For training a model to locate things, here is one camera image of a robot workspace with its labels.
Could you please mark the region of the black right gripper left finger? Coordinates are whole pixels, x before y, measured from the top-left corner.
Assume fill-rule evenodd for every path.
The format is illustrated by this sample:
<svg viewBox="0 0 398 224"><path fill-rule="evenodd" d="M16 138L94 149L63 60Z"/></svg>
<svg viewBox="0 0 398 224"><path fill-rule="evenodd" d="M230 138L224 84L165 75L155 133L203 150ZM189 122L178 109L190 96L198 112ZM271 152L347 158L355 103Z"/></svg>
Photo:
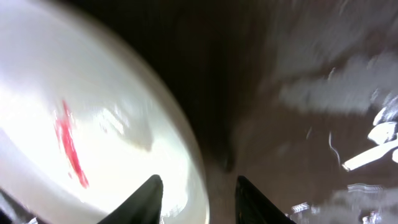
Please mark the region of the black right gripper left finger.
<svg viewBox="0 0 398 224"><path fill-rule="evenodd" d="M163 191L160 176L152 175L98 224L159 224Z"/></svg>

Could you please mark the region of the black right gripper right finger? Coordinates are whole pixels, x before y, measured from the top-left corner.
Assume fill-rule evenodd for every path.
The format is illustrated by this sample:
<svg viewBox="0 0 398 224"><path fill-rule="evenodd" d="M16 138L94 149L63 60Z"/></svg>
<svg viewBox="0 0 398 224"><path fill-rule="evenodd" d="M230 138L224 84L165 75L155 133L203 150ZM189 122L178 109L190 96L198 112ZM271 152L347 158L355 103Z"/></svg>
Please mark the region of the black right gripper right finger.
<svg viewBox="0 0 398 224"><path fill-rule="evenodd" d="M236 224L295 224L243 175L236 181L235 213Z"/></svg>

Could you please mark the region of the cream plate with red stain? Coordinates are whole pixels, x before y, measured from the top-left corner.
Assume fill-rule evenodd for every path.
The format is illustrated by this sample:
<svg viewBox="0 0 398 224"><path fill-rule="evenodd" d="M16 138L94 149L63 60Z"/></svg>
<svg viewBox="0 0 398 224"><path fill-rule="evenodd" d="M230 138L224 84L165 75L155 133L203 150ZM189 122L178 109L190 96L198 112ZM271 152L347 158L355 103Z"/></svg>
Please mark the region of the cream plate with red stain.
<svg viewBox="0 0 398 224"><path fill-rule="evenodd" d="M200 149L130 46L55 1L1 2L1 221L99 223L148 192L156 223L210 221Z"/></svg>

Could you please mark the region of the brown plastic serving tray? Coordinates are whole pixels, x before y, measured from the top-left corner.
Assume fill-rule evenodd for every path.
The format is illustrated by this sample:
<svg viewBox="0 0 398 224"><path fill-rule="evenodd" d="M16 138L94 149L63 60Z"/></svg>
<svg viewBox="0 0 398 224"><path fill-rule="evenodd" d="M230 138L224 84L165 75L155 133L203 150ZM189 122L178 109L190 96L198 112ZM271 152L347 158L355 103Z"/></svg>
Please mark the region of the brown plastic serving tray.
<svg viewBox="0 0 398 224"><path fill-rule="evenodd" d="M396 1L55 1L143 58L203 159L208 223L245 176L295 223L397 222Z"/></svg>

